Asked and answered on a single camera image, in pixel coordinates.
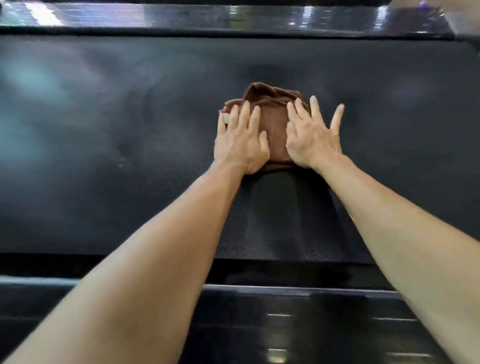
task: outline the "brown towel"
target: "brown towel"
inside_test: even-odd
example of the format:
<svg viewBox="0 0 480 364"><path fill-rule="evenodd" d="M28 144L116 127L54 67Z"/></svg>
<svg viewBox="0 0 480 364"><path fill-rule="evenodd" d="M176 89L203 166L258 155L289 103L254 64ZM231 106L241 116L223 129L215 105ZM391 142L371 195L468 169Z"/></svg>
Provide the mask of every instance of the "brown towel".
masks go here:
<svg viewBox="0 0 480 364"><path fill-rule="evenodd" d="M287 104L301 97L300 92L271 87L261 82L251 84L242 99L238 98L225 103L221 110L230 113L234 105L242 106L245 100L251 104L251 110L258 105L261 109L258 132L265 130L270 145L270 160L261 171L272 171L289 168L294 163L288 155L287 142L288 113ZM310 112L308 105L302 101L303 107Z"/></svg>

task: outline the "black running belt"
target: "black running belt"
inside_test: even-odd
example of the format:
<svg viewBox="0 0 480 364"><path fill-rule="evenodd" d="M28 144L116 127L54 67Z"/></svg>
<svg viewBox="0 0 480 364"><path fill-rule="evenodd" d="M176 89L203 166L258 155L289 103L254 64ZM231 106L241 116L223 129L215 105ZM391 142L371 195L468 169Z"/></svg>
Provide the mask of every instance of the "black running belt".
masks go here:
<svg viewBox="0 0 480 364"><path fill-rule="evenodd" d="M480 239L480 61L440 41L3 36L0 252L107 254L212 161L260 81L346 105L344 152ZM368 262L322 178L244 179L217 257Z"/></svg>

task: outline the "hand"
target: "hand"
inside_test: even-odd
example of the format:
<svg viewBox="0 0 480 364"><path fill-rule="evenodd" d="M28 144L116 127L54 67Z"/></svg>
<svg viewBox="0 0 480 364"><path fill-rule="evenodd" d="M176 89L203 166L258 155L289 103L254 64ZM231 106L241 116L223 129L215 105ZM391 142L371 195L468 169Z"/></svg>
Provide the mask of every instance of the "hand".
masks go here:
<svg viewBox="0 0 480 364"><path fill-rule="evenodd" d="M260 107L255 106L250 115L250 103L245 101L239 116L239 107L235 105L230 115L220 113L218 131L215 140L215 163L227 163L239 167L243 174L254 174L270 158L267 134L258 135Z"/></svg>
<svg viewBox="0 0 480 364"><path fill-rule="evenodd" d="M324 166L338 160L342 155L340 147L340 122L344 106L335 111L330 129L325 126L315 96L310 98L312 116L304 109L301 100L295 100L295 106L287 104L287 151L292 160L304 168L312 168L321 173Z"/></svg>

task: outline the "textured rubber surface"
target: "textured rubber surface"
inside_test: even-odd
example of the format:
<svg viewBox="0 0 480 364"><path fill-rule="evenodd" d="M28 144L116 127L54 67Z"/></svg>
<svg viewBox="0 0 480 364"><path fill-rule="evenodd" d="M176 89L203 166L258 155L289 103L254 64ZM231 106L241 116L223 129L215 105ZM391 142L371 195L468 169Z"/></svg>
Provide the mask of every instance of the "textured rubber surface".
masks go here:
<svg viewBox="0 0 480 364"><path fill-rule="evenodd" d="M261 81L346 104L342 146L480 238L480 62L453 42L3 36L0 251L106 254L212 160L217 110ZM324 181L247 178L217 257L364 262Z"/></svg>

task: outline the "forearm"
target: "forearm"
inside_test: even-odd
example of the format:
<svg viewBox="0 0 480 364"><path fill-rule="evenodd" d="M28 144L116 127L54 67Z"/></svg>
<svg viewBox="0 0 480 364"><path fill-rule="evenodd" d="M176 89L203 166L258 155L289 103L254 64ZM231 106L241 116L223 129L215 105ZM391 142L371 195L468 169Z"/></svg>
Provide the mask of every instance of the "forearm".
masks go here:
<svg viewBox="0 0 480 364"><path fill-rule="evenodd" d="M9 363L176 362L242 175L212 166L89 273Z"/></svg>
<svg viewBox="0 0 480 364"><path fill-rule="evenodd" d="M318 172L381 270L457 363L477 363L480 243L338 158Z"/></svg>

